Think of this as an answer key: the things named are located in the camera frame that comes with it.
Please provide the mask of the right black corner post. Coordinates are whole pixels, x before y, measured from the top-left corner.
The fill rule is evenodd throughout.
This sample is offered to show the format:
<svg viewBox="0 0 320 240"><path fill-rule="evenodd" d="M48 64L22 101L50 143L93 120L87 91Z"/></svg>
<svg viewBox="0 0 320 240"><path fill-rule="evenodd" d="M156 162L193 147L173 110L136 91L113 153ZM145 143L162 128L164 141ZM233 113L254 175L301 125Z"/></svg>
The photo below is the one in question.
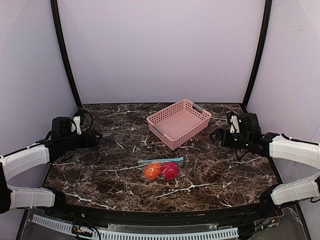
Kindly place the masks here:
<svg viewBox="0 0 320 240"><path fill-rule="evenodd" d="M262 22L261 22L261 28L260 28L260 33L259 33L259 39L257 43L257 48L256 48L256 53L251 69L251 73L249 76L247 88L243 97L242 105L247 108L253 88L256 82L257 74L259 71L264 47L265 47L265 42L267 38L267 33L268 33L268 27L269 27L269 22L270 22L270 16L271 16L271 10L272 10L272 0L265 0L264 2L264 10L263 10L263 16L262 16Z"/></svg>

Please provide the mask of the clear zip top bag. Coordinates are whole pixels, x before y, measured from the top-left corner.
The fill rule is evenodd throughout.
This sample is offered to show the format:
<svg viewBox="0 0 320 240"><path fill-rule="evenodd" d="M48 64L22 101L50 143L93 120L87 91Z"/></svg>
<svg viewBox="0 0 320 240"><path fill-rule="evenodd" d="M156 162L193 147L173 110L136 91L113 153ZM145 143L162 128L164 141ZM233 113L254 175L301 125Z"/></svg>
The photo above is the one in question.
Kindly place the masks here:
<svg viewBox="0 0 320 240"><path fill-rule="evenodd" d="M171 181L178 179L183 171L181 169L184 163L184 157L138 160L137 164L143 167L141 178L155 181Z"/></svg>

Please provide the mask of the clear acrylic plate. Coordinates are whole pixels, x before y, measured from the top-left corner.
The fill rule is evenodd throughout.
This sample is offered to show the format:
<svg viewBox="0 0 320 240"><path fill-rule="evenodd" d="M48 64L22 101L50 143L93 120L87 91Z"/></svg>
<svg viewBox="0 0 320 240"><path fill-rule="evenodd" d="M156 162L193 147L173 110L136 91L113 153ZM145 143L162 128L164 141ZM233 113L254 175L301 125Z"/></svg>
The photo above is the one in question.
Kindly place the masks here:
<svg viewBox="0 0 320 240"><path fill-rule="evenodd" d="M151 225L128 225L128 224L108 224L107 230L119 233L132 234L188 234L201 233L218 230L218 223L175 225L175 226L151 226Z"/></svg>

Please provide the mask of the left black corner post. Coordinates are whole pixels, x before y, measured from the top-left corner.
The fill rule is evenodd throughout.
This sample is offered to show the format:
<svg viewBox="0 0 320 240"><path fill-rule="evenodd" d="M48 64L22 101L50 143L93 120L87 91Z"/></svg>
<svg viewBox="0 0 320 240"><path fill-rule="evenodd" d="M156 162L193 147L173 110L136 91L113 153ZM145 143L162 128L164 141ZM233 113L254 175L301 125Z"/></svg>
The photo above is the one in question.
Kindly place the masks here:
<svg viewBox="0 0 320 240"><path fill-rule="evenodd" d="M76 104L76 107L77 107L77 109L80 109L82 107L82 102L81 102L81 98L80 98L80 95L79 95L79 92L78 92L78 89L76 86L76 82L74 79L74 75L73 75L70 60L69 60L69 56L67 53L67 48L66 48L65 38L64 38L64 34L63 34L61 18L60 18L58 1L51 0L50 6L51 6L52 19L53 19L53 23L54 23L56 38L57 38L64 70L65 70L66 77L68 80L68 84L69 84L74 102Z"/></svg>

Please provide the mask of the black front frame rail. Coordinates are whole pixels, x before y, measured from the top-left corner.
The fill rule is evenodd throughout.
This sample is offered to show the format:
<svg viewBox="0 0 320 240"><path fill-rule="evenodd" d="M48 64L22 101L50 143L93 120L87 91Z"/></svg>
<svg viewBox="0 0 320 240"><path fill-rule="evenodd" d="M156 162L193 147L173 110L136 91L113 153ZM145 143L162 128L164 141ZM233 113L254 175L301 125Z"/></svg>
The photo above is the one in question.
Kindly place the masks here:
<svg viewBox="0 0 320 240"><path fill-rule="evenodd" d="M276 208L273 212L260 216L257 212L259 207L258 203L253 203L239 207L202 211L134 212L65 204L61 208L42 207L41 210L51 217L64 220L76 217L98 227L105 227L109 224L153 227L218 224L221 227L238 227L253 226L256 221L283 215L283 211L280 208Z"/></svg>

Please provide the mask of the orange toy fruit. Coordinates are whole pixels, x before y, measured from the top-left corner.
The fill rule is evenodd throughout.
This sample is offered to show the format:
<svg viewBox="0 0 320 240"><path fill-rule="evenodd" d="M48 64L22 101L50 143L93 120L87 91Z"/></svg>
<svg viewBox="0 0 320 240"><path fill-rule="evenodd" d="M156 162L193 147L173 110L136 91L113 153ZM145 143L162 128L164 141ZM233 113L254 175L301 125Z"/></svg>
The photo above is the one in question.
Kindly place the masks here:
<svg viewBox="0 0 320 240"><path fill-rule="evenodd" d="M162 165L159 162L149 163L143 171L143 175L145 178L149 180L155 180L160 176L162 171Z"/></svg>

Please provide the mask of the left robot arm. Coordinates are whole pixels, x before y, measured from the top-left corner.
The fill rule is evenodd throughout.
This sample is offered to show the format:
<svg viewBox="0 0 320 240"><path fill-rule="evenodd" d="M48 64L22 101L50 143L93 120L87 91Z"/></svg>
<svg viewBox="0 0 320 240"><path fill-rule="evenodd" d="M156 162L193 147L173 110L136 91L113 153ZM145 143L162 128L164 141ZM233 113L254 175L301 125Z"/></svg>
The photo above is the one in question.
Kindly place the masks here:
<svg viewBox="0 0 320 240"><path fill-rule="evenodd" d="M96 147L102 134L89 127L81 129L81 117L56 117L51 131L35 144L0 157L0 212L21 208L59 208L66 204L63 192L53 187L17 187L9 185L13 177L34 167L53 163L67 152Z"/></svg>

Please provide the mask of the red toy fruit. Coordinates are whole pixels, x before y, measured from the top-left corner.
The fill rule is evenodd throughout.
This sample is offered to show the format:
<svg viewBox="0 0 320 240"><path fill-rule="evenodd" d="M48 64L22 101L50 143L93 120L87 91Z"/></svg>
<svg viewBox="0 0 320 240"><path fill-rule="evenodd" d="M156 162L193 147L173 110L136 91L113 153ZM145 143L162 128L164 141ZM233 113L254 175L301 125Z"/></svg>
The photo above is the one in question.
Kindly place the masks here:
<svg viewBox="0 0 320 240"><path fill-rule="evenodd" d="M174 161L170 161L162 165L161 176L167 181L174 180L179 177L180 172L179 165Z"/></svg>

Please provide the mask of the black corner post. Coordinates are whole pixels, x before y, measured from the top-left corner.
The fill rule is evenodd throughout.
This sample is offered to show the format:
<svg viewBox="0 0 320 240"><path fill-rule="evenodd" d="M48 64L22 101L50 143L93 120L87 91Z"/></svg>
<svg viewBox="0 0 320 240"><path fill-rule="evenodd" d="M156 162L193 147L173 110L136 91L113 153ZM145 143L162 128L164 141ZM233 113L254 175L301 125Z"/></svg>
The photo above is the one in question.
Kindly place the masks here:
<svg viewBox="0 0 320 240"><path fill-rule="evenodd" d="M247 108L253 88L256 82L257 74L259 71L264 47L265 47L265 42L267 38L267 33L268 33L268 27L269 27L269 22L270 22L270 16L271 16L271 10L272 10L272 0L265 0L264 2L264 10L263 10L263 16L262 16L262 22L261 22L261 28L260 28L260 33L259 33L259 39L257 43L257 48L256 48L256 53L251 69L251 73L249 76L247 88L243 97L242 105Z"/></svg>
<svg viewBox="0 0 320 240"><path fill-rule="evenodd" d="M82 102L81 102L81 98L80 98L80 95L79 95L79 92L78 92L78 89L76 86L76 82L74 79L74 75L73 75L70 60L69 60L69 56L67 53L67 48L66 48L65 38L64 38L64 34L63 34L61 18L60 18L58 1L51 0L50 6L51 6L52 19L53 19L53 23L54 23L56 38L57 38L64 70L65 70L66 77L68 80L68 84L69 84L74 102L76 104L76 107L77 107L77 109L80 109L82 107Z"/></svg>

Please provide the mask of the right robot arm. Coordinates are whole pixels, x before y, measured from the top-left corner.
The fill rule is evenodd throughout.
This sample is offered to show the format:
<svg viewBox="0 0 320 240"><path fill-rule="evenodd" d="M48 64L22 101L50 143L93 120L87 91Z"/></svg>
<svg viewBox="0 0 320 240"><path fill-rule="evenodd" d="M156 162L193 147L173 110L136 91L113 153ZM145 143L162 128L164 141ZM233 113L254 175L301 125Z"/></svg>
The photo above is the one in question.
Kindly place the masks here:
<svg viewBox="0 0 320 240"><path fill-rule="evenodd" d="M268 132L263 134L255 113L236 115L227 113L230 129L218 128L209 136L216 146L235 150L247 150L261 157L284 159L296 163L320 168L320 145L317 142L288 137L285 134ZM277 207L285 203L320 200L320 174L296 180L286 184L275 184L259 197L257 214L266 218Z"/></svg>

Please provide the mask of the pink plastic basket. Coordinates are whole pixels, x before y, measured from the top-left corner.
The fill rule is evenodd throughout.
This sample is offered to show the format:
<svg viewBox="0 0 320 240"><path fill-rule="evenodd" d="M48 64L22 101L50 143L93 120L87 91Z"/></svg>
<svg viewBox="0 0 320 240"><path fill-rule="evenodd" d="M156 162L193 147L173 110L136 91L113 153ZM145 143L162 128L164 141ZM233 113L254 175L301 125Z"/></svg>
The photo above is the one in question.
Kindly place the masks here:
<svg viewBox="0 0 320 240"><path fill-rule="evenodd" d="M171 150L208 127L212 114L198 104L182 99L146 118L149 130Z"/></svg>

